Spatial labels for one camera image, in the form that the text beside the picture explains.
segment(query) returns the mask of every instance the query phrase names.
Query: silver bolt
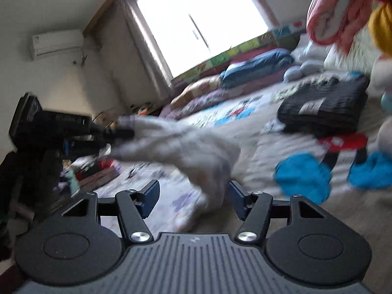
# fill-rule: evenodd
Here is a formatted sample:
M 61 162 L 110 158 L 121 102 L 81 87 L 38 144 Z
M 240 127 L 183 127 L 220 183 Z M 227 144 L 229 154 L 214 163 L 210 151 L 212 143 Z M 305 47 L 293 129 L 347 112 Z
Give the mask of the silver bolt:
M 256 233 L 245 231 L 241 232 L 237 235 L 237 238 L 241 240 L 242 242 L 253 242 L 254 240 L 257 239 Z
M 146 242 L 150 239 L 150 235 L 147 232 L 138 231 L 131 234 L 131 240 L 134 242 Z

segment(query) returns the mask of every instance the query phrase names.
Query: air conditioner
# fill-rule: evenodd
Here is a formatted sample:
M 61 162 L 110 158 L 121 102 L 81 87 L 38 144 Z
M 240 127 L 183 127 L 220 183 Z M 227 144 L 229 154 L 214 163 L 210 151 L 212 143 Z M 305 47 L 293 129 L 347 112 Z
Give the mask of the air conditioner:
M 32 37 L 31 57 L 33 60 L 83 47 L 83 34 L 80 30 L 50 32 Z

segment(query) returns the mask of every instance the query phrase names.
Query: window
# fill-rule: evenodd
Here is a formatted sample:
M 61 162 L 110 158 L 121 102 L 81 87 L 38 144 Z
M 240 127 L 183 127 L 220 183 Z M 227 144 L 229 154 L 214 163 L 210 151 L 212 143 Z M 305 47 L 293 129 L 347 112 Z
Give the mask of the window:
M 252 0 L 137 3 L 173 76 L 268 30 Z

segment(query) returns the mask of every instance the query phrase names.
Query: towel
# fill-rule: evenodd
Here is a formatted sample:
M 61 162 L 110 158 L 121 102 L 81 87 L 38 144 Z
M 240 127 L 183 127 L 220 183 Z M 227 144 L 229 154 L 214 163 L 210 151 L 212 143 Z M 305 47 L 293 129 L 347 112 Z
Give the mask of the towel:
M 392 4 L 384 3 L 372 13 L 369 32 L 374 45 L 392 57 Z
M 237 143 L 207 129 L 153 116 L 121 117 L 118 127 L 132 128 L 135 137 L 113 145 L 111 155 L 115 159 L 174 165 L 205 193 L 209 209 L 222 205 L 231 170 L 240 155 Z
M 348 54 L 371 13 L 372 0 L 312 0 L 306 30 L 317 44 L 336 44 Z

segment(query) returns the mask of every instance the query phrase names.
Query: blue pillow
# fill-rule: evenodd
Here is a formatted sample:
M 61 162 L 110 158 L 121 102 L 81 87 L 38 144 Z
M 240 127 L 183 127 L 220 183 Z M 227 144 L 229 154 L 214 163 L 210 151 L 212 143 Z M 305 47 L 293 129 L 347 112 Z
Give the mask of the blue pillow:
M 290 51 L 285 49 L 275 49 L 257 55 L 251 60 L 231 64 L 226 72 L 221 74 L 222 87 L 234 88 L 245 84 L 251 80 L 259 79 L 273 74 L 287 65 L 294 62 Z

